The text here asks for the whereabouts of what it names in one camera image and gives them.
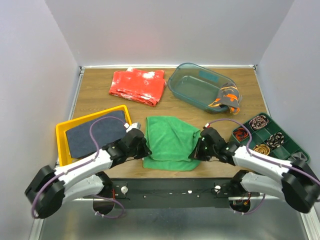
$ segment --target orange cloth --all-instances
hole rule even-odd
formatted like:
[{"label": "orange cloth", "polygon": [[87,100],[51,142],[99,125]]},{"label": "orange cloth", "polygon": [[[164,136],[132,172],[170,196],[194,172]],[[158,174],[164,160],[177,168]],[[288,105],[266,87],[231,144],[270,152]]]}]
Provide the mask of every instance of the orange cloth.
[{"label": "orange cloth", "polygon": [[115,71],[109,94],[155,107],[166,86],[165,71]]}]

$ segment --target metal floor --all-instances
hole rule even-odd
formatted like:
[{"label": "metal floor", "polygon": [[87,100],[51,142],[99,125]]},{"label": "metal floor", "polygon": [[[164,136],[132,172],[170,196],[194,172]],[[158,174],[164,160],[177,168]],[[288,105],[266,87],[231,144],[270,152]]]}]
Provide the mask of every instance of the metal floor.
[{"label": "metal floor", "polygon": [[301,214],[278,199],[267,199],[257,212],[244,216],[213,207],[128,209],[126,216],[116,220],[95,216],[91,200],[76,200],[44,220],[39,239],[304,240],[308,237]]}]

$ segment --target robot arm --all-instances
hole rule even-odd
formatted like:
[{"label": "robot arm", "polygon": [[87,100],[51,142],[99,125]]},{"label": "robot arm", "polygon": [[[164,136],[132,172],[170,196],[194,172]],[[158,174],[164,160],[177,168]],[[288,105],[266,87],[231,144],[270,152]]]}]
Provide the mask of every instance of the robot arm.
[{"label": "robot arm", "polygon": [[[51,216],[62,204],[74,199],[90,195],[107,197],[114,186],[104,170],[124,163],[128,157],[141,159],[152,154],[146,145],[144,134],[138,129],[139,125],[134,123],[126,128],[124,138],[102,147],[97,158],[94,158],[97,154],[94,153],[66,166],[52,169],[47,165],[39,170],[25,191],[39,218]],[[308,213],[320,196],[320,186],[305,176],[308,174],[318,179],[308,164],[300,159],[289,162],[257,152],[254,155],[269,162],[253,156],[245,146],[225,142],[215,129],[206,127],[189,157],[200,161],[216,157],[220,162],[256,172],[240,170],[232,179],[222,184],[219,191],[213,191],[216,198],[241,197],[247,192],[264,193],[285,200],[299,212]]]},{"label": "robot arm", "polygon": [[246,192],[272,195],[285,200],[292,208],[301,213],[308,213],[320,196],[320,186],[305,174],[296,171],[298,169],[318,180],[308,164],[302,159],[290,162],[258,152],[253,152],[255,155],[253,156],[245,146],[235,142],[225,142],[212,127],[205,127],[200,135],[201,138],[190,154],[190,158],[208,161],[212,157],[216,157],[220,162],[259,173],[241,170],[228,184],[225,184],[221,192],[239,194],[239,196]]},{"label": "robot arm", "polygon": [[[48,165],[42,167],[25,190],[32,204],[38,195],[34,203],[38,217],[44,219],[51,216],[65,202],[112,190],[112,181],[102,171],[124,163],[129,157],[141,159],[151,154],[144,134],[138,129],[139,125],[125,126],[126,135],[102,147],[96,158],[97,152],[66,166],[55,169]],[[49,181],[52,183],[40,193]]]}]

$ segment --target green towel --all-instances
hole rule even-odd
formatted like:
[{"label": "green towel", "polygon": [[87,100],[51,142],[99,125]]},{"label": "green towel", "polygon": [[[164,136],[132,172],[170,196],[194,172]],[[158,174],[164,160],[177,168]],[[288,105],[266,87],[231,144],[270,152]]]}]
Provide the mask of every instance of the green towel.
[{"label": "green towel", "polygon": [[188,156],[196,147],[200,130],[174,116],[146,118],[145,138],[152,155],[143,167],[169,171],[191,171],[200,161]]}]

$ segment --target yellow tray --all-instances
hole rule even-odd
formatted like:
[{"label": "yellow tray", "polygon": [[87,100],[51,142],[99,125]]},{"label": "yellow tray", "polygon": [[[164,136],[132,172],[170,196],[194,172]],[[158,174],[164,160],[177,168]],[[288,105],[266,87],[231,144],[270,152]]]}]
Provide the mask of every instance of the yellow tray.
[{"label": "yellow tray", "polygon": [[56,143],[58,147],[58,156],[59,156],[59,164],[60,166],[65,166],[68,164],[73,163],[73,158],[70,155],[69,151],[69,145],[67,140],[67,134],[66,131],[69,129],[72,129],[76,126],[79,126],[80,124],[89,122],[91,120],[97,119],[103,115],[106,115],[108,113],[114,112],[114,111],[124,111],[125,120],[128,124],[132,124],[130,115],[128,112],[128,108],[126,105],[120,105],[115,106],[113,108],[109,108],[103,111],[98,111],[86,116],[78,117],[69,121],[64,121],[55,126],[55,133],[56,133]]}]

